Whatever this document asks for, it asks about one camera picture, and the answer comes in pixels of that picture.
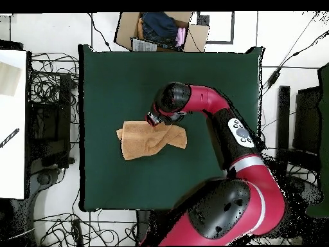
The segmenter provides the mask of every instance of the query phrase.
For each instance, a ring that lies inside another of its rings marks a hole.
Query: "black device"
[[[197,12],[197,24],[199,26],[209,26],[210,16],[201,15],[200,12]]]
[[[67,169],[69,164],[74,163],[69,157],[71,89],[71,76],[61,75],[58,103],[29,103],[29,116],[32,122],[29,139],[31,161],[41,159],[43,167],[57,164],[58,168]]]
[[[285,176],[288,161],[283,152],[289,147],[289,109],[290,109],[290,87],[280,86],[278,91],[278,112],[276,122],[276,160],[277,169]]]
[[[298,91],[296,97],[296,121],[292,146],[295,149],[319,153],[321,115],[317,105],[321,99],[320,87]]]

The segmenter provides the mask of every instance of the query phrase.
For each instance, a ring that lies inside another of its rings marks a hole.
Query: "floor tile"
[[[208,41],[231,40],[232,12],[200,12],[201,15],[209,15]],[[194,12],[190,24],[197,24],[197,13]]]
[[[34,53],[64,52],[78,58],[78,44],[91,43],[87,14],[15,14],[12,40]]]
[[[206,52],[245,53],[256,45],[257,12],[235,12],[233,44],[207,44]]]
[[[264,66],[281,64],[314,14],[315,12],[259,12],[258,44],[265,47]],[[328,27],[328,20],[322,21],[321,15],[317,16],[309,24],[288,57],[311,45],[316,37],[328,30]],[[321,67],[329,62],[328,47],[329,37],[325,37],[316,45],[292,57],[285,65]]]
[[[103,34],[112,51],[128,51],[113,41],[119,16],[119,12],[97,12],[93,14],[94,25]],[[97,52],[110,51],[100,33],[95,29],[93,29],[93,48]]]

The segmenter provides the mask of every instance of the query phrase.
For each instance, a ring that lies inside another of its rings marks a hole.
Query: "cardboard box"
[[[165,12],[165,14],[174,18],[175,23],[179,28],[186,28],[185,43],[182,45],[182,50],[184,52],[204,52],[209,26],[189,24],[192,12]],[[138,20],[140,17],[141,12],[122,12],[120,14],[118,27],[114,36],[114,42],[116,44],[132,51],[133,42],[140,41],[140,39],[138,39]],[[158,44],[156,44],[156,51],[176,52],[169,48],[162,48]]]

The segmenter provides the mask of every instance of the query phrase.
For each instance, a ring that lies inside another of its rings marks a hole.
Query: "brown towel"
[[[126,121],[116,134],[125,160],[157,154],[166,144],[182,149],[187,144],[185,129],[163,123],[152,127],[146,121]]]

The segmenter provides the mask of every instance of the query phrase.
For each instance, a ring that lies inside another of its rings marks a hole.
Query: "cloth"
[[[159,44],[166,44],[172,47],[175,47],[177,44],[175,38],[158,36],[158,34],[146,23],[143,23],[142,28],[142,35],[145,40],[157,42]]]
[[[160,37],[175,39],[178,32],[175,20],[164,12],[145,12],[142,20]]]
[[[182,44],[184,44],[185,36],[186,36],[186,29],[179,28],[176,37],[176,42],[177,42],[176,47],[182,46]]]
[[[146,121],[126,121],[116,131],[125,160],[157,154],[166,144],[185,149],[185,129],[176,125],[150,126]]]

